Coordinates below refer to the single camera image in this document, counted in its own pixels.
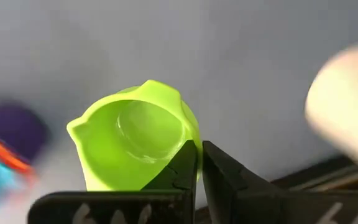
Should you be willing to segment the purple measuring cup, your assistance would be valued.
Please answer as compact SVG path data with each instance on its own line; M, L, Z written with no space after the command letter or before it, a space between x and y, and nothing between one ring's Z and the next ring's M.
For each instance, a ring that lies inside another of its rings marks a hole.
M32 110L16 103L0 104L0 142L33 164L49 139L49 130Z

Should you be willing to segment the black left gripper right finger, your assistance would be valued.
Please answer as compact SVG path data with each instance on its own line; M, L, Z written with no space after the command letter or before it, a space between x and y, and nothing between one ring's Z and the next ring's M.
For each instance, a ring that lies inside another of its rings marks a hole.
M213 224L358 224L358 192L284 190L210 141L203 182Z

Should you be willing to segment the green plant in white pot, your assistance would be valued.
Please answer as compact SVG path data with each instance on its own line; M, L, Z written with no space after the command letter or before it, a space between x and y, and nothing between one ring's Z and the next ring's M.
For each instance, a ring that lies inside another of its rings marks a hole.
M358 164L358 45L321 68L305 100L310 127Z

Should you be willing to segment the green measuring cup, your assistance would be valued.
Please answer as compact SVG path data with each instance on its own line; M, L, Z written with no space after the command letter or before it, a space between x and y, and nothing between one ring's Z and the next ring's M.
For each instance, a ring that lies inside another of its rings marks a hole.
M203 146L198 121L181 94L157 80L94 102L67 124L89 191L140 190L187 141Z

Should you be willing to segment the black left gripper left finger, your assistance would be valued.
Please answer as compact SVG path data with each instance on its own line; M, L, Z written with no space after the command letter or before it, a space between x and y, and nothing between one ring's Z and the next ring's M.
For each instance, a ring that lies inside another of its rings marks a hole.
M44 195L32 204L27 224L193 224L197 158L188 140L141 190Z

